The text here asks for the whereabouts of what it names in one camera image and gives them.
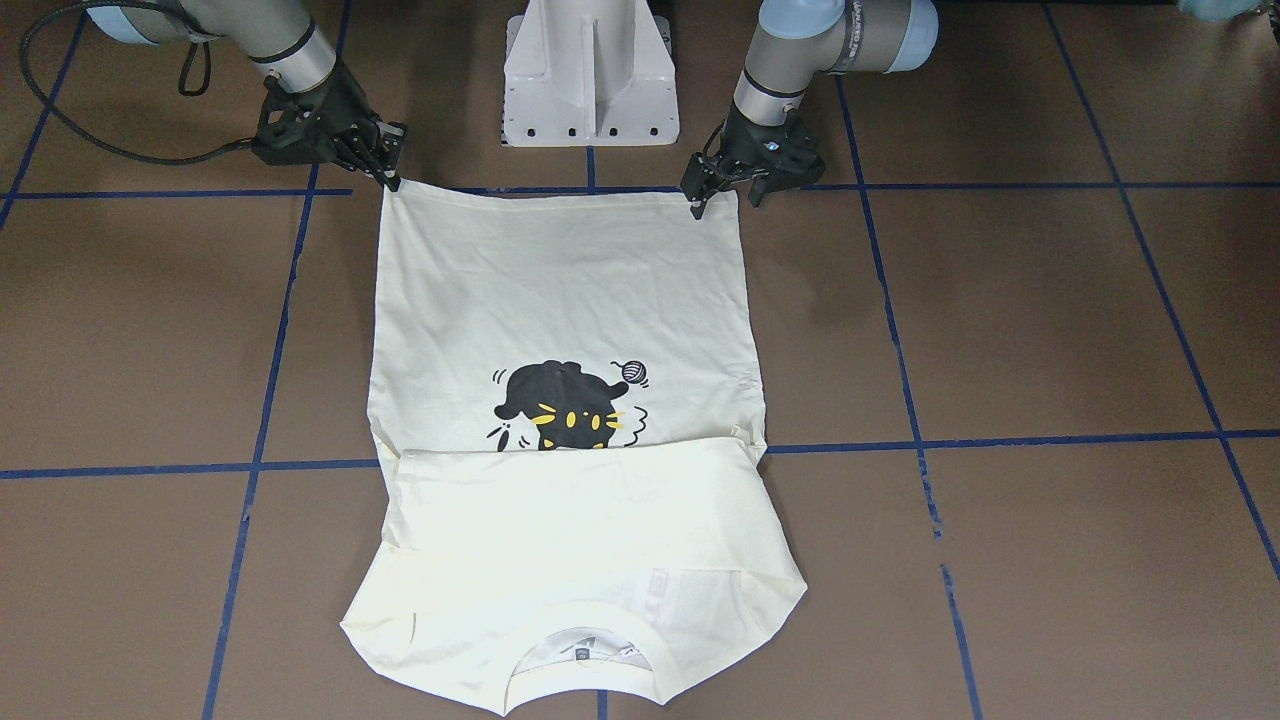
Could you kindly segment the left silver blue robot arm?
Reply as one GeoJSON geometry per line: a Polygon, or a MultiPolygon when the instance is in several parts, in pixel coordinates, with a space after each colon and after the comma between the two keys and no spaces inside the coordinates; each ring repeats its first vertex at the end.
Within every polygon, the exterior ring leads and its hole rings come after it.
{"type": "Polygon", "coordinates": [[[717,150],[691,156],[680,183],[694,218],[733,184],[768,193],[815,183],[826,170],[818,140],[800,117],[814,76],[914,70],[940,32],[932,1],[764,1],[717,150]]]}

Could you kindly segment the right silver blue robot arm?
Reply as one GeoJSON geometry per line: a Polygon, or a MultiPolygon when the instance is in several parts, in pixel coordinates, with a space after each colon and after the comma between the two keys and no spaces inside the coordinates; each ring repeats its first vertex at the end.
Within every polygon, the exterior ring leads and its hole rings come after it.
{"type": "Polygon", "coordinates": [[[123,44],[232,40],[264,76],[251,151],[265,164],[335,164],[399,188],[406,126],[384,122],[301,1],[102,1],[92,22],[123,44]]]}

